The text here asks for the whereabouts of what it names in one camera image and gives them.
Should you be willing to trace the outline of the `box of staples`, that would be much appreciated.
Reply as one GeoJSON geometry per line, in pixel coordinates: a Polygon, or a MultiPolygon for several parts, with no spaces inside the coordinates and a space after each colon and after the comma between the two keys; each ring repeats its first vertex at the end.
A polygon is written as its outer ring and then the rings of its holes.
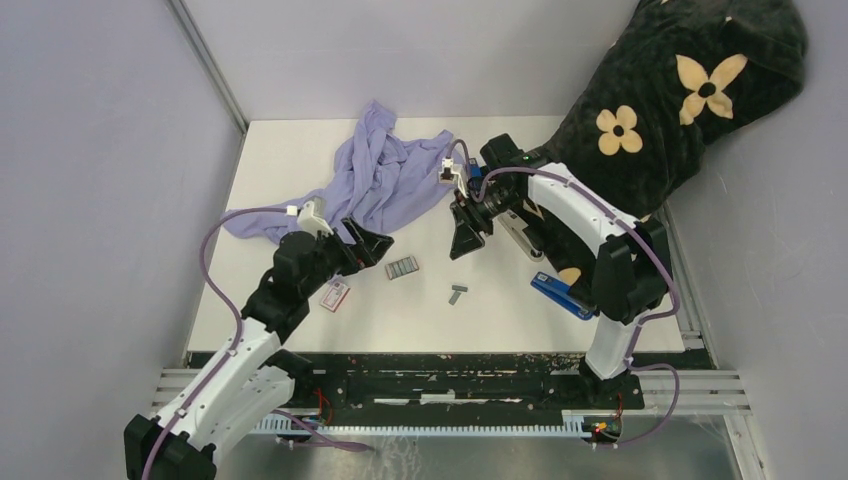
{"type": "Polygon", "coordinates": [[[419,270],[419,263],[414,256],[406,256],[399,260],[389,262],[385,266],[385,271],[390,281],[418,272],[419,270]]]}

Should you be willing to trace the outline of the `beige and black stapler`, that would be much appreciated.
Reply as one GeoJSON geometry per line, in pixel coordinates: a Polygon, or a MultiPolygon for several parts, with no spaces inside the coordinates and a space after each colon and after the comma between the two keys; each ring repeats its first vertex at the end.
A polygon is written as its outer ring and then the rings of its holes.
{"type": "Polygon", "coordinates": [[[541,262],[545,258],[545,254],[533,245],[527,235],[529,226],[517,214],[507,210],[498,216],[498,221],[530,260],[541,262]]]}

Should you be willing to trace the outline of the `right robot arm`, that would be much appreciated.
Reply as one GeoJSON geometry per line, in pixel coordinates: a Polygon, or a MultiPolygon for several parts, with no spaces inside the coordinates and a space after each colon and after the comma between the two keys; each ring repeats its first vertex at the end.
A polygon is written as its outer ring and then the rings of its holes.
{"type": "Polygon", "coordinates": [[[585,405],[602,408],[617,396],[615,379],[630,369],[640,330],[675,293],[665,228],[613,206],[543,147],[523,151],[502,134],[481,153],[479,173],[451,154],[438,164],[439,182],[455,187],[450,257],[483,248],[495,219],[515,215],[530,250],[558,271],[577,269],[568,294],[598,320],[577,392],[585,405]]]}

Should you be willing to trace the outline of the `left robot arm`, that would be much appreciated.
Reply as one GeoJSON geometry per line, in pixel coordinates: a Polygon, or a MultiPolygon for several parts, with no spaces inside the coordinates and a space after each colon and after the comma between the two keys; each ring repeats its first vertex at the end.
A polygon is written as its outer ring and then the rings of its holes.
{"type": "Polygon", "coordinates": [[[282,237],[273,263],[223,346],[173,400],[124,430],[130,479],[212,479],[233,448],[272,410],[307,404],[314,379],[283,346],[310,312],[309,299],[336,276],[378,264],[392,237],[342,221],[353,241],[317,224],[282,237]]]}

